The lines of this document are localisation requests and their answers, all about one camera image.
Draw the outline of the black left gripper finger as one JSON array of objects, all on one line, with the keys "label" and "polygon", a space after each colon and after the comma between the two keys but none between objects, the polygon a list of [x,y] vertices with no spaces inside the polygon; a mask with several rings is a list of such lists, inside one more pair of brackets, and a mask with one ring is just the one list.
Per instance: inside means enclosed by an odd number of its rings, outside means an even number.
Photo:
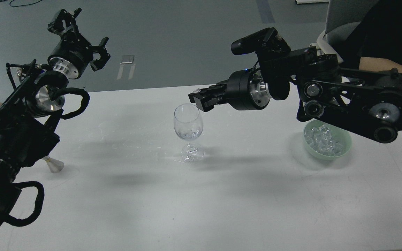
[{"label": "black left gripper finger", "polygon": [[73,13],[61,9],[48,24],[47,30],[60,37],[61,42],[82,42],[82,35],[76,24],[76,18],[82,9],[77,8]]},{"label": "black left gripper finger", "polygon": [[89,45],[88,46],[88,50],[91,51],[91,55],[94,55],[94,54],[99,55],[99,59],[92,59],[89,62],[89,65],[91,66],[93,71],[102,70],[111,58],[110,54],[107,52],[107,49],[106,49],[106,44],[107,44],[108,40],[109,40],[109,37],[105,37],[105,38],[102,38],[99,45],[97,45],[97,46]]}]

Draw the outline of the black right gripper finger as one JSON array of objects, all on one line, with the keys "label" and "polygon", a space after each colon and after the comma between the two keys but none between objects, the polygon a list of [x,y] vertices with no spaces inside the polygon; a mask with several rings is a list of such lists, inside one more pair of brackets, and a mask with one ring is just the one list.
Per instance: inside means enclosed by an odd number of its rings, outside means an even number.
[{"label": "black right gripper finger", "polygon": [[226,104],[226,100],[222,96],[212,96],[212,95],[199,95],[195,94],[193,96],[193,103],[196,105],[198,110],[203,112],[209,112],[210,110],[214,109],[216,105],[223,105]]},{"label": "black right gripper finger", "polygon": [[[216,84],[216,85],[209,86],[207,88],[201,88],[201,92],[199,92],[199,93],[203,96],[212,95],[215,97],[218,97],[218,96],[223,97],[225,94],[225,91],[226,91],[226,84]],[[189,100],[191,103],[193,103],[194,95],[195,94],[192,94],[192,93],[189,94]]]}]

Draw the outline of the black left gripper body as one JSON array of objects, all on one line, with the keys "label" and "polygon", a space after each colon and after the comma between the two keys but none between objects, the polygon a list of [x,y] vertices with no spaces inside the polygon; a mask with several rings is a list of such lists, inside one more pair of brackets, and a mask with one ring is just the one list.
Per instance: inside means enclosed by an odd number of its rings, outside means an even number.
[{"label": "black left gripper body", "polygon": [[90,46],[82,35],[66,33],[48,57],[48,64],[67,78],[78,79],[93,60]]}]

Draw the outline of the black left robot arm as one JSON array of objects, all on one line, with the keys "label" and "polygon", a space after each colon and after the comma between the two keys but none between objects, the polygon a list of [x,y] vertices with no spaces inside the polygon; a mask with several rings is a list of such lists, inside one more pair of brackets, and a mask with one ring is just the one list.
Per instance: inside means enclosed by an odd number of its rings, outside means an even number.
[{"label": "black left robot arm", "polygon": [[76,19],[81,13],[61,9],[48,24],[48,31],[60,41],[47,59],[38,64],[6,64],[12,94],[0,107],[0,227],[32,224],[43,209],[45,189],[40,182],[15,183],[23,167],[31,167],[59,143],[55,133],[60,120],[80,115],[90,95],[84,89],[68,87],[86,67],[101,70],[110,59],[106,44],[91,45],[79,32]]}]

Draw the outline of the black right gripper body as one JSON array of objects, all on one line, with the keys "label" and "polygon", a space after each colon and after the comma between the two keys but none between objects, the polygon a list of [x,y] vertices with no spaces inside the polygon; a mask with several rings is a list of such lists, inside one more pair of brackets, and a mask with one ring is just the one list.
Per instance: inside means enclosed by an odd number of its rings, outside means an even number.
[{"label": "black right gripper body", "polygon": [[262,110],[272,99],[259,69],[238,70],[217,85],[225,87],[223,101],[236,110]]}]

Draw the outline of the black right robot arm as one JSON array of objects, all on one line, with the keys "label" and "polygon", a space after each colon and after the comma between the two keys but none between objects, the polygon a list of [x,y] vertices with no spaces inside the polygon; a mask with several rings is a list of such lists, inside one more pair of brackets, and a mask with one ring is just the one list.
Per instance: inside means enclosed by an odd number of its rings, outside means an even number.
[{"label": "black right robot arm", "polygon": [[203,112],[229,104],[262,110],[271,99],[285,100],[297,87],[297,119],[317,119],[379,143],[402,131],[402,73],[342,68],[336,54],[319,55],[315,46],[292,51],[275,28],[236,40],[234,55],[255,52],[259,67],[239,70],[225,80],[189,94]]}]

